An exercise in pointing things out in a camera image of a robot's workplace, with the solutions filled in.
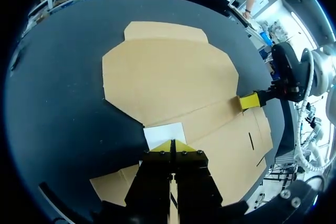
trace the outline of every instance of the black mat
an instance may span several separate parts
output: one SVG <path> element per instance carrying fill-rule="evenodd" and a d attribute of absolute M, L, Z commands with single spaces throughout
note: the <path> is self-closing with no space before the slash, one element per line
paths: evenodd
<path fill-rule="evenodd" d="M 102 86 L 102 56 L 123 41 L 134 20 L 201 28 L 210 44 L 229 54 L 239 73 L 238 95 L 270 85 L 271 76 L 241 25 L 194 3 L 86 0 L 50 16 L 22 41 L 26 51 L 6 82 L 5 120 L 18 171 L 51 215 L 39 183 L 47 182 L 69 207 L 89 216 L 100 206 L 89 179 L 135 164 L 147 148 L 142 125 L 106 102 Z M 266 155 L 271 164 L 284 117 L 277 100 L 264 111 L 274 143 Z"/>

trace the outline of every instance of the flattened cardboard box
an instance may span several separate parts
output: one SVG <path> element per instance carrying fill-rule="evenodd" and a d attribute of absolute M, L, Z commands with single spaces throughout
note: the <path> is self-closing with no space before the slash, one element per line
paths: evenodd
<path fill-rule="evenodd" d="M 238 74 L 228 55 L 205 45 L 199 29 L 179 27 L 174 37 L 177 27 L 151 22 L 146 30 L 146 22 L 132 22 L 126 28 L 125 42 L 103 57 L 106 100 L 147 127 L 182 122 L 187 143 L 209 159 L 223 205 L 231 204 L 266 168 L 268 121 L 261 108 L 240 113 L 234 99 Z M 191 33 L 198 36 L 193 41 L 180 35 Z M 120 202 L 126 196 L 129 182 L 121 179 L 123 169 L 118 173 L 91 180 L 101 199 Z M 102 186 L 110 180 L 117 181 L 117 196 Z"/>

